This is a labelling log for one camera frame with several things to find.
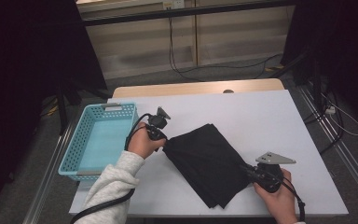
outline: black cloth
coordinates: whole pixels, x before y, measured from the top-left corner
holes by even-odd
[[[245,161],[213,124],[171,138],[163,151],[210,208],[225,208],[250,183]]]

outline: basket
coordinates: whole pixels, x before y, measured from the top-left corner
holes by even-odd
[[[96,180],[107,164],[116,164],[137,119],[135,103],[86,106],[59,174],[76,181]]]

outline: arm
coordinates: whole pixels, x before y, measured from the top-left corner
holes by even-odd
[[[92,186],[87,195],[84,209],[94,205],[112,201],[126,195],[130,189],[134,189],[139,180],[136,173],[144,165],[145,159],[150,156],[155,148],[162,147],[165,139],[151,141],[147,135],[145,124],[139,124],[129,144],[128,151],[123,151],[117,161],[117,165],[107,165],[103,173]],[[82,223],[125,223],[130,201],[115,205],[102,211],[90,214],[79,219],[76,224]]]
[[[282,169],[283,176],[292,181],[290,172]],[[281,186],[275,193],[268,193],[257,183],[254,183],[255,192],[264,200],[268,211],[278,224],[304,223],[298,222],[295,209],[295,195],[284,186]]]

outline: gray sweatshirt sleeve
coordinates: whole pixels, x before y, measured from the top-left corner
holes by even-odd
[[[83,205],[84,209],[112,201],[126,195],[134,189],[139,180],[136,173],[145,164],[145,160],[135,153],[123,151],[116,166],[107,165],[103,173],[92,186]],[[76,224],[115,223],[124,224],[130,201],[115,205],[79,219]]]

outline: person's right arm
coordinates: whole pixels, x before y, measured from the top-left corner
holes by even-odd
[[[283,176],[292,181],[290,172],[282,169]],[[257,183],[254,183],[255,192],[264,200],[268,211],[278,224],[304,223],[298,222],[295,209],[295,195],[285,186],[281,186],[275,193],[268,193]]]

